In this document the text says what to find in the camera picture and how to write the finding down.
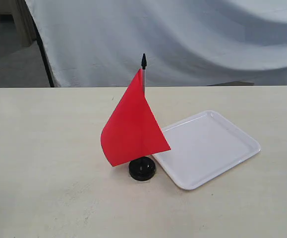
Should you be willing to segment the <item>beige wooden furniture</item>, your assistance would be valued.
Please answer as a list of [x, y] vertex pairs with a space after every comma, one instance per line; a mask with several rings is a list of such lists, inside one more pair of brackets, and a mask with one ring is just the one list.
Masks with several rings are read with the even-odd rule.
[[0, 22], [3, 16], [12, 16], [21, 45], [29, 47], [36, 40], [34, 22], [24, 0], [0, 0]]

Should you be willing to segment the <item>black backdrop stand pole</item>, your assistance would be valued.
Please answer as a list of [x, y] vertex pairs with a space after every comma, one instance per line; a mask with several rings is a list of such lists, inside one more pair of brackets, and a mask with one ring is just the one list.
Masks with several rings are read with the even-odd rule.
[[54, 85], [54, 82], [53, 82], [53, 78], [52, 78], [51, 70], [50, 70], [50, 67], [49, 67], [47, 55], [46, 55], [46, 52], [45, 52], [45, 49], [44, 49], [43, 41], [41, 39], [40, 33], [39, 33], [38, 29], [37, 29], [37, 26], [36, 26], [35, 22], [33, 22], [33, 25], [34, 25], [34, 30], [35, 30], [35, 33], [36, 33], [36, 42], [37, 42], [37, 45], [38, 45], [40, 53], [41, 53], [41, 57], [42, 57], [42, 61], [43, 61], [43, 64], [44, 64], [44, 68], [45, 68], [45, 72], [46, 72], [46, 75], [47, 75], [47, 79], [48, 79], [50, 87], [54, 88], [55, 85]]

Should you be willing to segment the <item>white backdrop cloth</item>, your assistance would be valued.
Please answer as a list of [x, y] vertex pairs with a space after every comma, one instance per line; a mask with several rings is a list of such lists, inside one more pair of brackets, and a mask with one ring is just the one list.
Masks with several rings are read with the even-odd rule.
[[287, 0], [29, 0], [56, 84], [287, 85]]

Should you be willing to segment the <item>white rectangular plastic tray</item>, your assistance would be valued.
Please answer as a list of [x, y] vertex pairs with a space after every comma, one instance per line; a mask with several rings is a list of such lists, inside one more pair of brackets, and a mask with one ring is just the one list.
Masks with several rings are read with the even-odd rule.
[[171, 149], [154, 154], [179, 188], [194, 190], [255, 156], [260, 144], [221, 114], [207, 110], [162, 129]]

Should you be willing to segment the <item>black round flag base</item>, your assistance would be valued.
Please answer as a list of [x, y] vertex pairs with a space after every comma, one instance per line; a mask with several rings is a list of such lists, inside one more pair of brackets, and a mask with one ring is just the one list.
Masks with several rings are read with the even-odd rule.
[[130, 176], [137, 181], [150, 180], [156, 172], [155, 162], [149, 157], [140, 157], [128, 165]]

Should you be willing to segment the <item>red flag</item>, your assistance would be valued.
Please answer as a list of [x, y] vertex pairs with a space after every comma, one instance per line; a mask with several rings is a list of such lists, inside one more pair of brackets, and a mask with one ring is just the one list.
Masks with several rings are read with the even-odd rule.
[[103, 153], [113, 167], [171, 149], [145, 98], [146, 66], [143, 54], [141, 68], [101, 133]]

